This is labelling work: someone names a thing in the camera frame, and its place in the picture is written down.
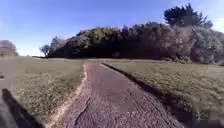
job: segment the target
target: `dry grass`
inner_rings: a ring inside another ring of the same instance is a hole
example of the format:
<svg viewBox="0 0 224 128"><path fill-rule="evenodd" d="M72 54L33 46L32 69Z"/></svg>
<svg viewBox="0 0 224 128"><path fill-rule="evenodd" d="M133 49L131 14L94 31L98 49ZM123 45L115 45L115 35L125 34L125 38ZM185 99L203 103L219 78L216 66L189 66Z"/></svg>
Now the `dry grass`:
<svg viewBox="0 0 224 128"><path fill-rule="evenodd" d="M175 97L169 99L175 108L184 108L198 119L224 121L224 68L221 66L151 60L109 61L107 64L130 74L165 96Z"/></svg>
<svg viewBox="0 0 224 128"><path fill-rule="evenodd" d="M43 124L83 77L83 61L65 59L3 58L0 71L5 75L1 84Z"/></svg>

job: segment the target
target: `sky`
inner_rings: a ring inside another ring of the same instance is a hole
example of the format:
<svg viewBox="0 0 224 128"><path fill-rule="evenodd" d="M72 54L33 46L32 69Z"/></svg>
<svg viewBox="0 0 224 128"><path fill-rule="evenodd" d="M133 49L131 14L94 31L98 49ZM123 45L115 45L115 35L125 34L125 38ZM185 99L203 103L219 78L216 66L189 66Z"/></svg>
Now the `sky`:
<svg viewBox="0 0 224 128"><path fill-rule="evenodd" d="M0 0L0 40L20 55L43 55L39 47L53 37L69 38L97 26L165 23L164 10L191 3L224 32L224 0Z"/></svg>

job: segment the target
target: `dirt path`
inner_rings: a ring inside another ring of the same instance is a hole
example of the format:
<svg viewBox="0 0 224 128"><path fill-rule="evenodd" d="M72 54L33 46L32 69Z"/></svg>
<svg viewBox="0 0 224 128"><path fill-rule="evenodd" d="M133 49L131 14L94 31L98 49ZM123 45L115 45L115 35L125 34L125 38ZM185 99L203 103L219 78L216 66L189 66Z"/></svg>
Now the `dirt path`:
<svg viewBox="0 0 224 128"><path fill-rule="evenodd" d="M58 127L64 128L181 128L151 94L123 75L101 65L85 66L87 79L80 95Z"/></svg>

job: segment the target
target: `tree line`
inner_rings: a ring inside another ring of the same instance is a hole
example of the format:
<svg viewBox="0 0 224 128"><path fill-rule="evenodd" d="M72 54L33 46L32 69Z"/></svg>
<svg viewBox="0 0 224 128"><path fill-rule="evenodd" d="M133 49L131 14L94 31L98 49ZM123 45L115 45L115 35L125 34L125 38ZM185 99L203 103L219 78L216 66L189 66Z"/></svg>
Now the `tree line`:
<svg viewBox="0 0 224 128"><path fill-rule="evenodd" d="M54 38L41 51L49 58L149 58L199 63L222 59L224 35L211 30L212 22L190 4L165 10L164 18L168 25L148 22L122 29L83 30L66 40Z"/></svg>

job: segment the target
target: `bush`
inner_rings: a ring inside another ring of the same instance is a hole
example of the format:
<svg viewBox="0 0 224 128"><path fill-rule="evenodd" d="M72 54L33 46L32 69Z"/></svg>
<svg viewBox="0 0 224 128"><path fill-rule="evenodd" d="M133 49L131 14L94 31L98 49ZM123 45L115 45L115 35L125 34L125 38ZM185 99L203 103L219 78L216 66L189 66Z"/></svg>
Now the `bush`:
<svg viewBox="0 0 224 128"><path fill-rule="evenodd" d="M148 22L97 27L79 32L49 57L170 58L173 61L214 63L223 58L224 35L203 27L178 27Z"/></svg>

